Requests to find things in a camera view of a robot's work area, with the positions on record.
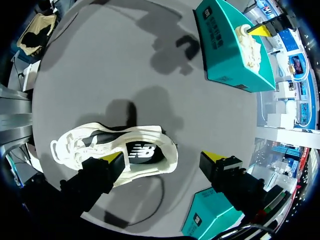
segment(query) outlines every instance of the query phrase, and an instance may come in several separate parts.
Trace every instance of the white sneaker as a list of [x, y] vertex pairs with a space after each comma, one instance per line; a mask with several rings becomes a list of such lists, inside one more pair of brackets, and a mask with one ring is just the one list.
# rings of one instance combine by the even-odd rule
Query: white sneaker
[[[150, 164], [130, 164], [128, 143], [148, 143], [144, 146], [135, 144], [130, 153], [130, 158], [149, 157], [153, 153], [152, 145], [159, 147], [163, 159]], [[50, 144], [53, 159], [64, 164], [70, 169], [82, 169], [82, 162], [90, 157], [102, 158], [117, 152], [123, 152], [125, 169], [114, 183], [120, 186], [131, 182], [133, 179], [171, 173], [178, 163], [178, 151], [175, 143], [162, 133], [160, 126], [135, 126], [124, 130], [110, 130], [103, 125], [93, 122], [76, 127], [63, 134], [58, 141], [53, 140]]]

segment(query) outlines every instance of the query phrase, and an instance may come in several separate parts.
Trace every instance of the new balance logo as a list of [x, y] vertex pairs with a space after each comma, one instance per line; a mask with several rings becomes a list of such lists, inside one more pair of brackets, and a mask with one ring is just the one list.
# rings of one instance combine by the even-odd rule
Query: new balance logo
[[133, 150], [129, 154], [129, 158], [151, 158], [155, 154], [155, 144], [135, 144]]

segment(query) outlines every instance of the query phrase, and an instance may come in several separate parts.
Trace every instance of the black cable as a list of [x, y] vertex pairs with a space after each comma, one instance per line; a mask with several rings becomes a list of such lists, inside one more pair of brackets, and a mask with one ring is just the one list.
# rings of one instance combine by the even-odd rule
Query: black cable
[[31, 157], [28, 153], [28, 150], [26, 149], [26, 145], [24, 144], [23, 146], [19, 146], [19, 149], [23, 152], [23, 154], [26, 156], [26, 158], [28, 159], [28, 162], [30, 163], [30, 165], [33, 167], [32, 162], [31, 162]]
[[217, 236], [215, 236], [213, 238], [213, 240], [233, 239], [235, 234], [239, 234], [243, 230], [247, 231], [247, 230], [253, 229], [253, 228], [266, 231], [271, 236], [273, 236], [275, 234], [275, 232], [271, 228], [268, 228], [268, 227], [265, 227], [265, 226], [262, 226], [262, 225], [259, 225], [259, 224], [246, 224], [246, 225], [242, 225], [242, 226], [236, 226], [236, 227], [230, 228], [230, 229], [228, 229], [226, 231], [223, 231], [223, 232], [219, 233]]
[[21, 85], [21, 81], [20, 81], [20, 77], [19, 77], [19, 76], [21, 75], [21, 76], [24, 77], [24, 74], [18, 72], [18, 69], [17, 69], [17, 66], [16, 66], [16, 59], [13, 60], [13, 66], [14, 66], [14, 68], [15, 68], [16, 74], [18, 75], [20, 91], [22, 92], [22, 85]]
[[21, 160], [22, 162], [20, 162], [21, 164], [26, 164], [25, 160], [22, 160], [21, 157], [18, 157], [17, 155], [15, 155], [12, 151], [10, 152], [10, 154], [12, 154], [13, 156], [15, 156], [17, 159]]
[[9, 153], [9, 155], [13, 155], [15, 156], [17, 159], [21, 160], [22, 162], [13, 162], [14, 164], [28, 164], [27, 162], [25, 162], [24, 160], [22, 160], [22, 158], [18, 157], [17, 155], [15, 155], [12, 151]]

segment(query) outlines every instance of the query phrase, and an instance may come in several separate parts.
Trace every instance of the teal shoe box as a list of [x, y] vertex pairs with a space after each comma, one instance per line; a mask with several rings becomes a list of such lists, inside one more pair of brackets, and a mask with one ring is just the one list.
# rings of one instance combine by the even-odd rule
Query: teal shoe box
[[242, 214], [222, 192], [216, 193], [211, 187], [194, 195], [182, 233], [199, 240], [209, 240], [234, 225]]
[[268, 53], [259, 36], [253, 36], [261, 44], [259, 73], [245, 65], [235, 29], [243, 24], [254, 26], [249, 19], [225, 0], [203, 0], [195, 16], [209, 80], [252, 93], [276, 89]]

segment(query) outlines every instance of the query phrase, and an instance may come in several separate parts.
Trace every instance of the blue display screen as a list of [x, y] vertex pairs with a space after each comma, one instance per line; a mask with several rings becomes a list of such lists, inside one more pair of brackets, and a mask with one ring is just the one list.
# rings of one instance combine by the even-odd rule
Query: blue display screen
[[307, 124], [309, 120], [309, 103], [301, 103], [301, 123]]
[[296, 40], [294, 36], [292, 36], [289, 29], [279, 32], [279, 36], [288, 52], [299, 49], [298, 44], [296, 43]]

